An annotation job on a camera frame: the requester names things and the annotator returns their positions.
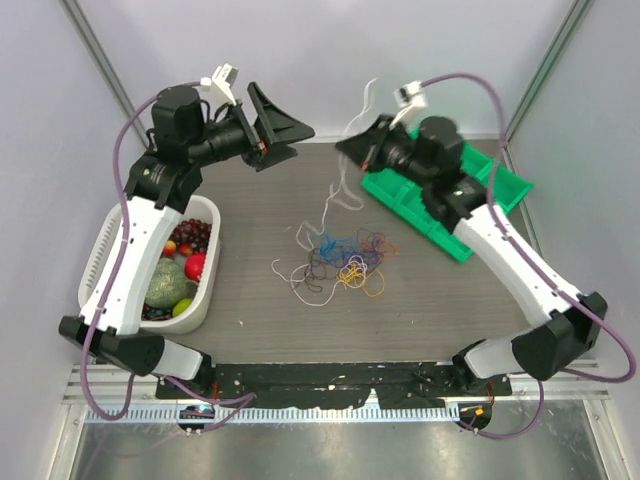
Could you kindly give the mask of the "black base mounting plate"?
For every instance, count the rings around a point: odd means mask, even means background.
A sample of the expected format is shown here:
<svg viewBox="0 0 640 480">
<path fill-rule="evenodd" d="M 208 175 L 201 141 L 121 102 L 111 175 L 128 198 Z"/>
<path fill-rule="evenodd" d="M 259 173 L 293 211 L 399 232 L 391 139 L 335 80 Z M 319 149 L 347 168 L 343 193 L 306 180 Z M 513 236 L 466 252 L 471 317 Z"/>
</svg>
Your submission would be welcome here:
<svg viewBox="0 0 640 480">
<path fill-rule="evenodd" d="M 255 397 L 251 408 L 358 409 L 375 393 L 383 409 L 442 406 L 445 397 L 512 394 L 503 375 L 466 385 L 458 369 L 436 362 L 217 364 L 184 387 L 207 399 Z"/>
</svg>

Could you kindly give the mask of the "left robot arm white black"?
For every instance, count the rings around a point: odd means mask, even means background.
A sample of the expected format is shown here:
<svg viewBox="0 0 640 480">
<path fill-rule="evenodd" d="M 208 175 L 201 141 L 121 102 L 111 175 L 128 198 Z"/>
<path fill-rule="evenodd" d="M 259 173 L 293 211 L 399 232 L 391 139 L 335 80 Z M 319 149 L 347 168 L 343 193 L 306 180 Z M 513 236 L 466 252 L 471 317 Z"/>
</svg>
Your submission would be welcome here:
<svg viewBox="0 0 640 480">
<path fill-rule="evenodd" d="M 211 391 L 211 357 L 143 329 L 141 313 L 165 242 L 202 182 L 202 168 L 239 156 L 262 171 L 296 156 L 294 144 L 315 134 L 256 83 L 248 94 L 254 122 L 234 100 L 212 112 L 194 84 L 169 87 L 151 100 L 151 145 L 117 187 L 121 239 L 80 314 L 59 324 L 60 335 L 81 349 L 84 360 L 95 357 L 137 376 L 178 380 L 193 399 Z"/>
</svg>

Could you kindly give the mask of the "small peach fruits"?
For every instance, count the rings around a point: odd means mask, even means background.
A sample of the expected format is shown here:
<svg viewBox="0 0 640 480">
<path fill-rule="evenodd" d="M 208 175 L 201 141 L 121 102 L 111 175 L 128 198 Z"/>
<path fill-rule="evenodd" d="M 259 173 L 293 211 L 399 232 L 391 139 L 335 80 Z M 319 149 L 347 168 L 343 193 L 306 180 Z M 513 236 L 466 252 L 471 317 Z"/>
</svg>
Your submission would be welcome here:
<svg viewBox="0 0 640 480">
<path fill-rule="evenodd" d="M 162 255 L 165 257 L 170 257 L 172 258 L 177 252 L 177 245 L 173 240 L 167 240 L 163 251 L 162 251 Z"/>
</svg>

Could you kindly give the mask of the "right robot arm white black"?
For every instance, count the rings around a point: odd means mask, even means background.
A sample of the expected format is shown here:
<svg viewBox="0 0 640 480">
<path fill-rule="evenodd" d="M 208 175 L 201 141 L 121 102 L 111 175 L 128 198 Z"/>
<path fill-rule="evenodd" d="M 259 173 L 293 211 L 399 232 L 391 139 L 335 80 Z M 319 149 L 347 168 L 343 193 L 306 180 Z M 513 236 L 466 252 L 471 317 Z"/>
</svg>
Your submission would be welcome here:
<svg viewBox="0 0 640 480">
<path fill-rule="evenodd" d="M 469 246 L 503 283 L 529 323 L 512 337 L 483 339 L 453 358 L 451 380 L 472 395 L 499 374 L 524 372 L 546 381 L 588 352 L 608 305 L 597 292 L 582 293 L 551 269 L 521 236 L 504 211 L 490 206 L 486 188 L 462 167 L 466 142 L 450 119 L 431 116 L 416 137 L 388 115 L 364 132 L 336 143 L 338 152 L 366 173 L 391 170 L 420 189 L 427 213 Z"/>
</svg>

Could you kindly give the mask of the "green compartment bin tray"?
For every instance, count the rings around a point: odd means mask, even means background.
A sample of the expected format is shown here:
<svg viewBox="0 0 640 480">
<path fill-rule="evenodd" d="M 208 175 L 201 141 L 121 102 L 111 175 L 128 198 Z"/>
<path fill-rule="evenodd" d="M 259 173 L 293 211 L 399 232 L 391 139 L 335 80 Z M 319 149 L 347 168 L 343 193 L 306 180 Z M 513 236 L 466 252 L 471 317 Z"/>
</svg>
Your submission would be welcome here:
<svg viewBox="0 0 640 480">
<path fill-rule="evenodd" d="M 467 176 L 487 187 L 493 168 L 493 158 L 469 144 L 464 145 L 461 170 Z M 454 222 L 460 218 L 460 213 L 453 210 L 439 217 L 432 216 L 424 203 L 424 192 L 420 185 L 392 169 L 385 169 L 379 173 L 365 174 L 361 187 L 454 260 L 464 263 L 472 256 L 473 249 L 453 234 Z M 533 188 L 532 182 L 500 166 L 493 184 L 495 206 L 508 214 Z"/>
</svg>

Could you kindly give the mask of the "yellow green small fruit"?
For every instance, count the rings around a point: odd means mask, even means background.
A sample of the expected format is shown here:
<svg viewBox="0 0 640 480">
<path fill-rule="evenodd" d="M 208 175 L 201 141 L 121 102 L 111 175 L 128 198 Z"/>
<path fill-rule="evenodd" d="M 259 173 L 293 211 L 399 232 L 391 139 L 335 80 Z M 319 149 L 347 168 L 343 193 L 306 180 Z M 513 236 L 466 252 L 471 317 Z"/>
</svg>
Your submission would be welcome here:
<svg viewBox="0 0 640 480">
<path fill-rule="evenodd" d="M 182 315 L 192 304 L 193 300 L 191 298 L 185 298 L 180 300 L 172 309 L 172 317 L 179 317 Z"/>
</svg>

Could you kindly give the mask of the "white plastic fruit basket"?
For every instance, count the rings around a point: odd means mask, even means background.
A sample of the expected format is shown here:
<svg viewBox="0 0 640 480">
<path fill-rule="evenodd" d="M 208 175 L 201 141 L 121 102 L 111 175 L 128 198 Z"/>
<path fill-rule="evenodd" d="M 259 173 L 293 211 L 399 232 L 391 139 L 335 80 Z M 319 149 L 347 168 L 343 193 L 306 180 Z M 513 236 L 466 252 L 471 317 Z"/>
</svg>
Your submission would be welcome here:
<svg viewBox="0 0 640 480">
<path fill-rule="evenodd" d="M 221 215 L 218 207 L 208 198 L 194 195 L 185 212 L 180 215 L 173 210 L 160 211 L 149 200 L 134 198 L 128 202 L 128 212 L 131 226 L 126 254 L 109 293 L 106 313 L 101 316 L 98 327 L 122 326 L 127 334 L 135 327 L 171 334 L 186 334 L 195 330 L 206 317 L 215 283 L 220 252 Z M 201 220 L 212 226 L 202 273 L 195 282 L 194 299 L 176 317 L 162 321 L 144 320 L 142 307 L 145 295 L 165 241 L 180 221 L 189 219 Z M 103 222 L 78 288 L 78 303 L 87 322 L 93 317 L 101 289 L 106 285 L 115 264 L 121 236 L 121 206 L 115 205 Z"/>
</svg>

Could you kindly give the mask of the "red apple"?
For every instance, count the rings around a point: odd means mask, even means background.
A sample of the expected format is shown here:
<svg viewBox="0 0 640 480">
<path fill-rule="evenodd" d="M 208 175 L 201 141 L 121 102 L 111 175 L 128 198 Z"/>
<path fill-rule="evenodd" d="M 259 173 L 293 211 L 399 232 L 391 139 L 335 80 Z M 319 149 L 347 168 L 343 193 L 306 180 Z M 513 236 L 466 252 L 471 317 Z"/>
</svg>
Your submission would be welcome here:
<svg viewBox="0 0 640 480">
<path fill-rule="evenodd" d="M 201 281 L 206 263 L 206 254 L 199 252 L 190 255 L 184 266 L 184 273 L 188 279 L 199 283 Z"/>
</svg>

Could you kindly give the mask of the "red grape bunch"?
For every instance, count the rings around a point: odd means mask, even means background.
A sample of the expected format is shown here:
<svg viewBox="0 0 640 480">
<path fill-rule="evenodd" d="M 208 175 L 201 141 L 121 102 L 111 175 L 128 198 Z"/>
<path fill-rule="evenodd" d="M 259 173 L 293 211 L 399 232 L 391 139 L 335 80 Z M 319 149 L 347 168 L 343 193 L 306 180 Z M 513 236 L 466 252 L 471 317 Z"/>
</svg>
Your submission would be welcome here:
<svg viewBox="0 0 640 480">
<path fill-rule="evenodd" d="M 205 253 L 211 236 L 212 224 L 199 219 L 180 222 L 169 239 L 176 244 L 177 252 L 185 257 L 195 253 Z"/>
</svg>

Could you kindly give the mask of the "green netted melon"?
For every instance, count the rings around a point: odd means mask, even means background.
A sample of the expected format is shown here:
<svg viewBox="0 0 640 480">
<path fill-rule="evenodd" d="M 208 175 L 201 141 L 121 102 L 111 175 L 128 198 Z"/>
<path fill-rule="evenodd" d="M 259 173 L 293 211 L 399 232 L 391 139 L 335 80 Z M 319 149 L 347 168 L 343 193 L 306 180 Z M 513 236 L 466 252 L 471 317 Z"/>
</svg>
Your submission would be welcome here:
<svg viewBox="0 0 640 480">
<path fill-rule="evenodd" d="M 149 283 L 145 303 L 152 308 L 170 309 L 187 297 L 189 279 L 183 268 L 169 258 L 158 260 Z"/>
</svg>

